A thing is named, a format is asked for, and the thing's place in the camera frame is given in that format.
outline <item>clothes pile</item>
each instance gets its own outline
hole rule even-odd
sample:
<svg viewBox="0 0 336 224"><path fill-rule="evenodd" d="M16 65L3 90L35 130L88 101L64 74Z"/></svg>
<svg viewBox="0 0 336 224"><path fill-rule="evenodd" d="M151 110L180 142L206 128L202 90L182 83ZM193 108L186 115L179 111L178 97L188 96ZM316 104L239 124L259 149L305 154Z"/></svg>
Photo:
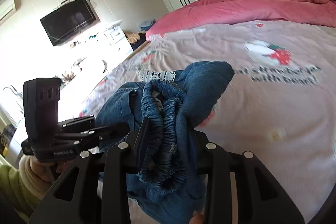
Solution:
<svg viewBox="0 0 336 224"><path fill-rule="evenodd" d="M97 126L125 122L140 129L151 121L144 165L127 175L127 192L162 224L188 223L204 205L206 185L197 170L197 152L188 132L211 113L234 71L226 62L197 62L181 71L138 71L141 82L126 83L105 103ZM100 143L100 151L125 137Z"/></svg>
<svg viewBox="0 0 336 224"><path fill-rule="evenodd" d="M141 39L140 34L146 34L146 33L147 31L141 31L139 33L128 33L126 34L126 37L130 44L135 44Z"/></svg>

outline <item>air conditioner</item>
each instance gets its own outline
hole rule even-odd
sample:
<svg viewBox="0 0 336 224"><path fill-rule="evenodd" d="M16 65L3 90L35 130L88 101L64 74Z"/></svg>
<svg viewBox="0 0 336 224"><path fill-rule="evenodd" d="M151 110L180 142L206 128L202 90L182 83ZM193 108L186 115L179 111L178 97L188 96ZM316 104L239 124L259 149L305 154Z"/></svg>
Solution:
<svg viewBox="0 0 336 224"><path fill-rule="evenodd" d="M0 25L16 12L14 0L5 0L0 4Z"/></svg>

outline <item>human hand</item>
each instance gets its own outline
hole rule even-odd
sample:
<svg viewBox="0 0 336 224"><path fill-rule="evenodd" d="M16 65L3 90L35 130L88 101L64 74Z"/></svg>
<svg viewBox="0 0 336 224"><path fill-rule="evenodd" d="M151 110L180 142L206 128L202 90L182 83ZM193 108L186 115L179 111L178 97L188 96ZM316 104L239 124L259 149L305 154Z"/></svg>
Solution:
<svg viewBox="0 0 336 224"><path fill-rule="evenodd" d="M203 215L200 212L194 211L189 224L203 224Z"/></svg>
<svg viewBox="0 0 336 224"><path fill-rule="evenodd" d="M56 172L61 174L63 173L69 166L72 160L62 161L58 163ZM41 180L45 182L50 182L50 178L47 173L47 168L50 166L54 166L54 162L39 162L35 156L30 157L30 168Z"/></svg>

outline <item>television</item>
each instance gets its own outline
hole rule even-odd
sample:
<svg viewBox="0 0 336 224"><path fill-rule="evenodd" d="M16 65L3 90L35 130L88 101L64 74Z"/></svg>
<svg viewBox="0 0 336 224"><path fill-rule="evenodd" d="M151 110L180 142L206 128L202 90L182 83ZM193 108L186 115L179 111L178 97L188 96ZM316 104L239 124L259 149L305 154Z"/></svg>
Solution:
<svg viewBox="0 0 336 224"><path fill-rule="evenodd" d="M74 0L41 19L53 46L62 44L96 20L86 0Z"/></svg>

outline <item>green sleeve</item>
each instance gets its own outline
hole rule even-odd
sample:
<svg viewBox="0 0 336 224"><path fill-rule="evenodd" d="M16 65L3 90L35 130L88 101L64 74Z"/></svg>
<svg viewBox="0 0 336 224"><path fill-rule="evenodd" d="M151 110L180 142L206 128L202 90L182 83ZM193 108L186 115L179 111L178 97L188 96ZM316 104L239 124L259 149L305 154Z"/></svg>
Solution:
<svg viewBox="0 0 336 224"><path fill-rule="evenodd" d="M0 191L17 211L28 216L40 201L25 187L19 171L8 165L0 165Z"/></svg>

